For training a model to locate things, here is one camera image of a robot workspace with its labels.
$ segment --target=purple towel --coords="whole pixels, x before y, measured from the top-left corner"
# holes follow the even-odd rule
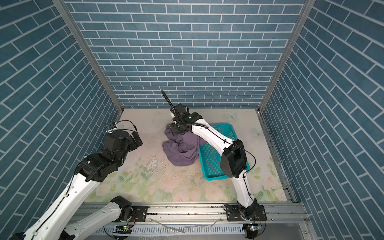
[[[206,143],[204,139],[191,132],[174,136],[169,124],[167,124],[164,133],[169,139],[163,142],[164,152],[169,161],[176,167],[192,165],[198,155],[199,146]]]

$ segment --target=plastic basket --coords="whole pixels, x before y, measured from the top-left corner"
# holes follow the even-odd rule
[[[235,130],[231,124],[218,124],[213,125],[212,127],[224,136],[237,140]],[[212,181],[229,178],[223,171],[221,171],[221,155],[210,144],[206,143],[199,147],[199,157],[205,179]]]

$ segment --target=crumpled fabric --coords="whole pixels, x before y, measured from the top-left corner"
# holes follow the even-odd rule
[[[176,167],[192,165],[199,154],[199,146],[206,143],[204,139],[192,132],[174,136],[169,124],[164,133],[169,140],[163,142],[163,150],[168,160]]]

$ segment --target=blue brick wall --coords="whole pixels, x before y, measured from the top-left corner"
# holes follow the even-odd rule
[[[42,215],[118,113],[51,0],[0,6],[0,239],[8,239]]]
[[[317,0],[265,109],[320,239],[384,239],[383,16]]]
[[[257,108],[304,0],[67,0],[125,108]]]

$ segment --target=brick wallpaper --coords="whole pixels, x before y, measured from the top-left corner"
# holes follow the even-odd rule
[[[117,110],[51,0],[0,6],[0,239],[8,239],[56,199]]]
[[[384,239],[383,16],[317,0],[265,110],[319,239]]]
[[[304,0],[67,0],[125,108],[257,108]]]

